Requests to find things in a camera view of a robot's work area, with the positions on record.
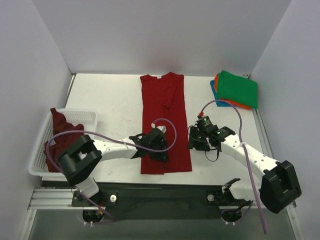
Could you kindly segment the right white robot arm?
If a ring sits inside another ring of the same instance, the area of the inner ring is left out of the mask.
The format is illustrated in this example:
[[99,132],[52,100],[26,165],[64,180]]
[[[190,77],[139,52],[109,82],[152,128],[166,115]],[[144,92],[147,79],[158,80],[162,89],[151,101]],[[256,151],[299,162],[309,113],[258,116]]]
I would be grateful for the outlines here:
[[188,148],[205,153],[216,150],[247,167],[259,181],[253,187],[250,182],[234,178],[222,185],[215,197],[220,204],[236,201],[255,201],[256,197],[272,213],[278,214],[302,195],[294,166],[287,160],[280,162],[259,152],[240,140],[230,128],[218,128],[206,115],[199,116],[190,127]]

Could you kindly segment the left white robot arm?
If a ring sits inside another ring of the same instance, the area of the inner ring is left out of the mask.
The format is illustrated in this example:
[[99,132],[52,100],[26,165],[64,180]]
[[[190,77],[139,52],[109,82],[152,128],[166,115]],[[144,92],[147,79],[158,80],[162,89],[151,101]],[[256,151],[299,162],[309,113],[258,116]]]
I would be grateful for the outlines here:
[[153,128],[149,133],[129,136],[117,142],[93,140],[81,135],[58,157],[57,163],[70,186],[83,193],[83,200],[90,206],[101,201],[100,189],[91,176],[99,162],[113,159],[136,159],[149,155],[153,160],[168,160],[164,125]]

